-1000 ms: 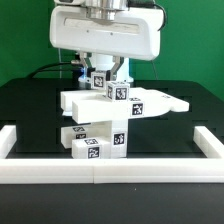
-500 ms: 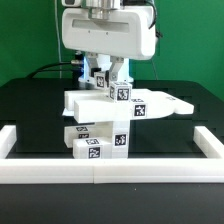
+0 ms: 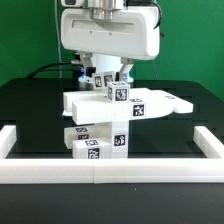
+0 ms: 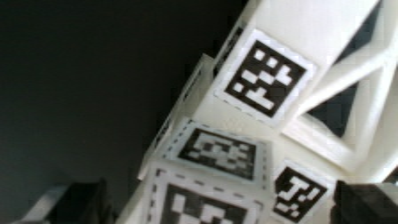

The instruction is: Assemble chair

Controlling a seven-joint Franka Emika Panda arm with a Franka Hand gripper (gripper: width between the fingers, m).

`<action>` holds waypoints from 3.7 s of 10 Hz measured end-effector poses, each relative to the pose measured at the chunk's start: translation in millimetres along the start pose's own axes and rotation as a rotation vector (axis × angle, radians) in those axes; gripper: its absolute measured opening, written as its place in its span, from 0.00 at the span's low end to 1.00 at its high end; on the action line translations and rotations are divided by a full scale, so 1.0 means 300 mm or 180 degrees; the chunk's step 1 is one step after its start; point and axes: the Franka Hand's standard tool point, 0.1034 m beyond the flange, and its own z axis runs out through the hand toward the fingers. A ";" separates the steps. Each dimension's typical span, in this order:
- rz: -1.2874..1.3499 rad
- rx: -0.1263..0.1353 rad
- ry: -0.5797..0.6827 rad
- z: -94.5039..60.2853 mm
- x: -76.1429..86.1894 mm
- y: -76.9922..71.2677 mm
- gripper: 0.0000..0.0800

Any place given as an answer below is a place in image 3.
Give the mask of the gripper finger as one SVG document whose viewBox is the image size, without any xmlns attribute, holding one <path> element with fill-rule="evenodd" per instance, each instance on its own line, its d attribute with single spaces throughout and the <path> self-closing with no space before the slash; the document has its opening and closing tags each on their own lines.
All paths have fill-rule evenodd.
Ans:
<svg viewBox="0 0 224 224">
<path fill-rule="evenodd" d="M 96 67 L 92 63 L 93 54 L 89 52 L 80 52 L 81 64 L 83 65 L 82 79 L 91 78 L 96 72 Z"/>
<path fill-rule="evenodd" d="M 119 71 L 119 80 L 120 81 L 128 81 L 129 79 L 129 72 L 131 71 L 133 65 L 134 65 L 134 60 L 130 58 L 121 58 L 121 69 Z"/>
</svg>

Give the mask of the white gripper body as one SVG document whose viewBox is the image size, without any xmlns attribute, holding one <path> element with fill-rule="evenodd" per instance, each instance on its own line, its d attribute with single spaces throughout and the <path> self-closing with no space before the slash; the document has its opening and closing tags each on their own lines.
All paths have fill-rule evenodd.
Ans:
<svg viewBox="0 0 224 224">
<path fill-rule="evenodd" d="M 94 20 L 87 9 L 65 9 L 61 41 L 65 49 L 137 60 L 159 54 L 160 30 L 156 7 L 128 7 L 113 13 L 111 21 Z"/>
</svg>

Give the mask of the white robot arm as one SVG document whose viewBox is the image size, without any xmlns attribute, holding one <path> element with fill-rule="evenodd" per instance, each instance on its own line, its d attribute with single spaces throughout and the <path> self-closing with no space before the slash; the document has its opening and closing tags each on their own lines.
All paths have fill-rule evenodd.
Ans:
<svg viewBox="0 0 224 224">
<path fill-rule="evenodd" d="M 92 74 L 113 71 L 131 82 L 137 60 L 153 60 L 160 49 L 162 10 L 156 0 L 61 0 L 61 42 L 78 53 L 90 87 Z"/>
</svg>

